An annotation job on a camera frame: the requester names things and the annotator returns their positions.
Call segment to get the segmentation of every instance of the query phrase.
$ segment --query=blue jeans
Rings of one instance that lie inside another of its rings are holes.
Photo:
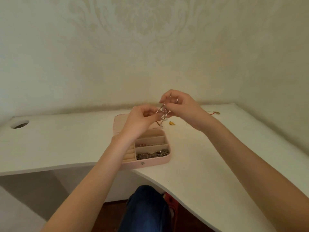
[[[171,232],[168,204],[153,187],[140,186],[128,199],[118,232]]]

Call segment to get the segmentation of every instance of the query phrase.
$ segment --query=hand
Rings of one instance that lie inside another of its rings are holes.
[[[202,123],[210,115],[189,95],[178,90],[169,90],[161,97],[159,103],[163,103],[170,112],[167,118],[177,116],[182,118],[193,128],[202,131]]]
[[[157,111],[158,108],[149,104],[133,107],[121,134],[130,137],[132,141],[136,140],[153,122],[161,120],[163,113]]]

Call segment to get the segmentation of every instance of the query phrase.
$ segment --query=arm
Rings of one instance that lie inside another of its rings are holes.
[[[62,203],[41,232],[91,231],[128,147],[149,126],[160,120],[156,107],[132,109],[121,133],[115,136],[99,161]]]
[[[288,179],[205,112],[188,94],[165,93],[160,103],[203,132],[277,231],[309,231],[309,199]]]

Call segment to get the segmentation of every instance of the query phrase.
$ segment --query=wooden floor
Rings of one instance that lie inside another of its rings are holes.
[[[92,232],[115,232],[126,211],[126,200],[103,204]],[[183,206],[179,205],[176,232],[213,232]]]

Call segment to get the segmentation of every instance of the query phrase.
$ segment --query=jewelry box compartment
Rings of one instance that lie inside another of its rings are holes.
[[[126,122],[128,114],[118,115],[114,119],[114,135],[117,135]],[[137,169],[168,163],[171,148],[164,130],[153,123],[126,151],[121,170]]]

